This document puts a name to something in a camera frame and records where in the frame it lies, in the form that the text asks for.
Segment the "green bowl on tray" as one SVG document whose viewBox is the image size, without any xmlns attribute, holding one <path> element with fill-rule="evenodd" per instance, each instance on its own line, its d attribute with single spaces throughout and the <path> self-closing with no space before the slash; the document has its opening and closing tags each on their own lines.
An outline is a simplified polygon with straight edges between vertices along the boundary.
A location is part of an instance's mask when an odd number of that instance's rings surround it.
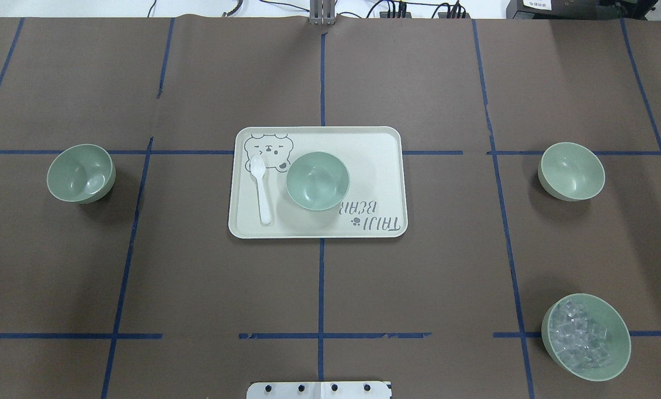
<svg viewBox="0 0 661 399">
<path fill-rule="evenodd" d="M 298 206 L 326 211 L 345 199 L 350 190 L 350 172 L 338 157 L 328 152 L 308 152 L 291 164 L 285 188 Z"/>
</svg>

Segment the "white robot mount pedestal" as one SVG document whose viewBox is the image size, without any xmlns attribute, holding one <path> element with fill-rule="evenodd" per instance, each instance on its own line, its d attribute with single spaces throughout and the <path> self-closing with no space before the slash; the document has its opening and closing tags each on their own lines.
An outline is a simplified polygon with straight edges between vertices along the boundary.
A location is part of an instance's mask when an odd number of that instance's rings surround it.
<svg viewBox="0 0 661 399">
<path fill-rule="evenodd" d="M 385 381 L 258 382 L 247 389 L 247 398 L 392 398 Z"/>
</svg>

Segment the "cream bear serving tray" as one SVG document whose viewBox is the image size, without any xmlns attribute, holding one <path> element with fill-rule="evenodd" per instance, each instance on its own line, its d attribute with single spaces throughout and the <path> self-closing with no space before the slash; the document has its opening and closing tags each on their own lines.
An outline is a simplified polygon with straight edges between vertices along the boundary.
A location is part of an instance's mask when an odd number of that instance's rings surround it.
<svg viewBox="0 0 661 399">
<path fill-rule="evenodd" d="M 288 169 L 308 152 L 328 152 L 350 172 L 340 204 L 310 211 L 286 191 Z M 273 221 L 261 224 L 253 156 L 267 167 Z M 401 137 L 388 126 L 248 127 L 237 134 L 228 228 L 238 238 L 394 238 L 408 227 Z"/>
</svg>

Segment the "white plastic spoon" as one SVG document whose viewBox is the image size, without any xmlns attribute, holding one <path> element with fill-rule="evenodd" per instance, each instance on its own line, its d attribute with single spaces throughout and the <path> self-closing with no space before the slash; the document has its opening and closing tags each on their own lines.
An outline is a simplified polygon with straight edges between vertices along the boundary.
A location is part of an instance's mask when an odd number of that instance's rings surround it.
<svg viewBox="0 0 661 399">
<path fill-rule="evenodd" d="M 264 226 L 270 225 L 273 221 L 270 201 L 266 189 L 266 171 L 267 167 L 261 156 L 253 156 L 250 159 L 250 172 L 257 184 L 259 217 L 261 224 Z"/>
</svg>

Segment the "black equipment on desk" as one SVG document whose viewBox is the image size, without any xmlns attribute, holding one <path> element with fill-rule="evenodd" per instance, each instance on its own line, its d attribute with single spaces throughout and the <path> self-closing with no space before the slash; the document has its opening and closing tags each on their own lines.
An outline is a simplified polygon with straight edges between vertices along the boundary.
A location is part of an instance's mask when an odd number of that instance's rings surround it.
<svg viewBox="0 0 661 399">
<path fill-rule="evenodd" d="M 657 1 L 510 1 L 507 19 L 645 19 Z"/>
</svg>

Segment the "aluminium frame post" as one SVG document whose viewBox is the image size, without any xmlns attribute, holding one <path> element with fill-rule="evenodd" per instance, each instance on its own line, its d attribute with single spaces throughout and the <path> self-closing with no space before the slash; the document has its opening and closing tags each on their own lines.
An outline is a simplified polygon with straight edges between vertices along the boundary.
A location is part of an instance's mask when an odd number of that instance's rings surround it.
<svg viewBox="0 0 661 399">
<path fill-rule="evenodd" d="M 309 22 L 311 25 L 333 25 L 337 20 L 335 0 L 310 0 Z"/>
</svg>

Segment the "clear ice cubes pile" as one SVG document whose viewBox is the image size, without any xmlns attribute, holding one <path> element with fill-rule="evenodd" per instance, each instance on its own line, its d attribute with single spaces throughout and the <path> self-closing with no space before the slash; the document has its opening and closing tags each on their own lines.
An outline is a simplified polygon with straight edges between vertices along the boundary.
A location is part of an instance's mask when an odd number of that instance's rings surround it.
<svg viewBox="0 0 661 399">
<path fill-rule="evenodd" d="M 547 332 L 557 359 L 573 371 L 604 368 L 614 363 L 609 331 L 594 321 L 583 301 L 560 301 L 548 320 Z"/>
</svg>

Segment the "green bowl with ice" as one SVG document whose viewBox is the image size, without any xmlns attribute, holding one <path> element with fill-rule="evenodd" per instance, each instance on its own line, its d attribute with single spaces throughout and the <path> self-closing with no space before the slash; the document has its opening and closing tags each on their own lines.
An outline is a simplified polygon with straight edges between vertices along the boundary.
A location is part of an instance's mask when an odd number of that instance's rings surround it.
<svg viewBox="0 0 661 399">
<path fill-rule="evenodd" d="M 552 311 L 563 300 L 580 300 L 586 303 L 594 321 L 609 331 L 609 346 L 614 357 L 614 363 L 612 365 L 578 372 L 567 368 L 567 366 L 563 365 L 557 359 L 556 354 L 554 354 L 551 348 L 551 344 L 548 343 L 547 324 Z M 586 293 L 570 294 L 550 306 L 541 322 L 541 339 L 546 351 L 561 368 L 587 381 L 602 382 L 616 378 L 627 368 L 632 352 L 629 330 L 618 311 L 603 299 Z"/>
</svg>

